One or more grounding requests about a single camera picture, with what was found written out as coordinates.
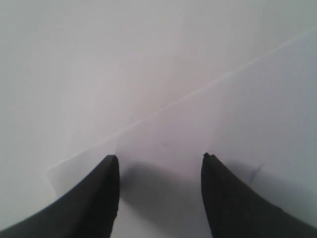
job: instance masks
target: white paper sheet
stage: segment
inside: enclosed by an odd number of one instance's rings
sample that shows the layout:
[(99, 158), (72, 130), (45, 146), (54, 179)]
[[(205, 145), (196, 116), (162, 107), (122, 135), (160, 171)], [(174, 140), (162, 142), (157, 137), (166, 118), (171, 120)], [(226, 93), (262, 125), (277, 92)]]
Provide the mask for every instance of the white paper sheet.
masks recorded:
[(122, 200), (113, 237), (207, 238), (200, 168), (210, 152), (260, 195), (317, 226), (316, 89), (313, 31), (58, 165), (49, 179), (61, 196), (115, 153)]

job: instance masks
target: white surface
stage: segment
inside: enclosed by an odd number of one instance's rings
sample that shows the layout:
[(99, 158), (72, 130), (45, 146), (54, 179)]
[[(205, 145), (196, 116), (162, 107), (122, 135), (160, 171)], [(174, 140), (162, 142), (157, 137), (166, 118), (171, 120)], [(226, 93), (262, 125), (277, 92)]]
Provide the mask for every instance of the white surface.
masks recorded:
[(122, 199), (113, 237), (207, 238), (200, 169), (208, 151), (317, 227), (316, 65), (317, 30), (51, 169), (49, 179), (60, 196), (115, 153)]
[(44, 170), (317, 24), (315, 0), (0, 2), (0, 228)]

